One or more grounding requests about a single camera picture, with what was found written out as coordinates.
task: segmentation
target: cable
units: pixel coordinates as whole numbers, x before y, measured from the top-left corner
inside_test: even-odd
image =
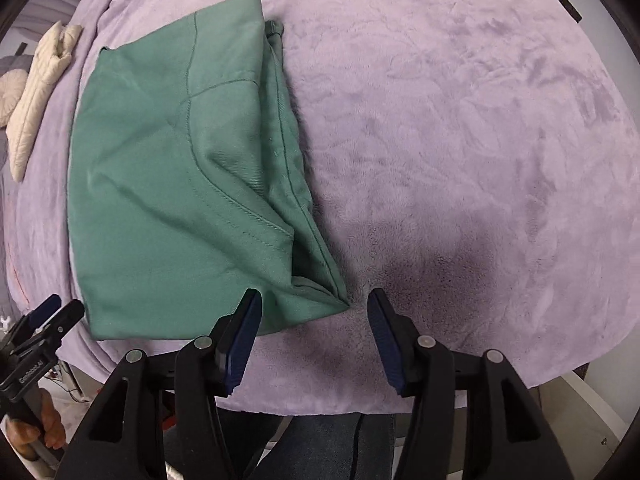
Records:
[[[84,404],[84,403],[86,403],[86,402],[89,402],[88,400],[78,400],[78,399],[76,399],[76,398],[74,397],[73,392],[77,392],[77,391],[78,391],[78,389],[77,389],[77,388],[74,388],[73,390],[69,390],[69,389],[65,388],[65,387],[62,385],[62,384],[63,384],[62,379],[51,379],[51,378],[49,378],[49,377],[46,377],[46,380],[51,381],[52,383],[56,384],[57,386],[59,386],[60,388],[62,388],[63,390],[65,390],[65,391],[69,394],[69,397],[71,397],[71,399],[72,399],[74,402],[77,402],[78,404]]]

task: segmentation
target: green garment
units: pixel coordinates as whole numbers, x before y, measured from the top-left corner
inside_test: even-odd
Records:
[[[247,288],[261,334],[347,309],[311,215],[281,34],[260,0],[228,0],[101,51],[68,180],[95,338],[209,333]]]

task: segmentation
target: white floor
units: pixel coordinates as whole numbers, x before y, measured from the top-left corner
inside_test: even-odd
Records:
[[[582,15],[580,26],[600,54],[640,128],[640,64],[600,0],[569,0]]]
[[[33,54],[36,51],[37,43],[35,41],[28,40],[18,30],[10,28],[0,41],[0,57],[14,56],[21,43],[27,44],[24,54]]]

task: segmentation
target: purple blanket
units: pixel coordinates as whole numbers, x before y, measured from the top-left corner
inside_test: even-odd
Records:
[[[222,0],[82,0],[20,186],[3,175],[8,277],[23,310],[81,296],[66,233],[69,131],[102,46]],[[316,219],[353,308],[259,338],[221,405],[281,414],[401,412],[367,324],[382,286],[452,349],[499,348],[529,385],[615,346],[640,316],[640,142],[580,27],[557,0],[262,0],[285,70]],[[60,355],[105,380],[124,352]]]

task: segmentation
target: gray pillow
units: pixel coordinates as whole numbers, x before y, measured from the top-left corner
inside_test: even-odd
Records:
[[[0,76],[3,76],[14,68],[21,68],[28,73],[31,69],[31,61],[33,61],[33,56],[27,56],[25,54],[22,56],[2,57],[0,58]]]

